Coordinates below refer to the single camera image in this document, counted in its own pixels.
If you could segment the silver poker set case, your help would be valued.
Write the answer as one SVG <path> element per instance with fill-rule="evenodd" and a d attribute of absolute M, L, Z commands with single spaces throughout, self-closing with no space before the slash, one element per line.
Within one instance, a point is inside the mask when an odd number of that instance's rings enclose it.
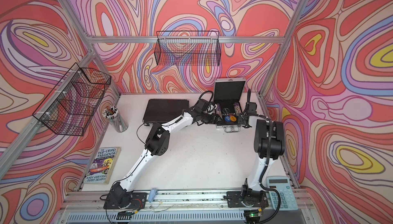
<path fill-rule="evenodd" d="M 216 128 L 225 133 L 238 133 L 241 130 L 243 109 L 240 99 L 244 91 L 244 78 L 222 78 L 215 81 L 213 101 Z"/>

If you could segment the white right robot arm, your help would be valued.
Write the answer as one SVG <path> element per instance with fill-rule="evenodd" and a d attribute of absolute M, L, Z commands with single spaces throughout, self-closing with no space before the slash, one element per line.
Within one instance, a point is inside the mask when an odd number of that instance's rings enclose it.
<path fill-rule="evenodd" d="M 239 122 L 243 128 L 255 129 L 253 148 L 256 161 L 250 177 L 245 179 L 239 192 L 228 191 L 224 195 L 229 208 L 253 208 L 261 205 L 261 209 L 268 207 L 267 193 L 274 192 L 276 202 L 280 204 L 280 196 L 276 188 L 267 186 L 267 176 L 272 165 L 285 152 L 283 124 L 275 122 L 257 113 L 257 104 L 251 102 L 251 91 L 247 92 L 244 111 L 239 115 Z"/>

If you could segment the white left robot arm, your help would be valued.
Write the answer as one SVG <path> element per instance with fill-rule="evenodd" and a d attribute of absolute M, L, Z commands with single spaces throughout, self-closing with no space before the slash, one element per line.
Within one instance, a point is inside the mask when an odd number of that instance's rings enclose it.
<path fill-rule="evenodd" d="M 105 210 L 130 207 L 131 194 L 135 190 L 136 183 L 151 162 L 166 153 L 171 134 L 194 123 L 198 125 L 213 123 L 213 111 L 216 108 L 212 100 L 213 96 L 213 91 L 205 91 L 199 96 L 194 106 L 183 110 L 179 116 L 166 123 L 155 123 L 152 126 L 139 159 L 122 179 L 114 181 L 106 194 L 103 205 Z"/>

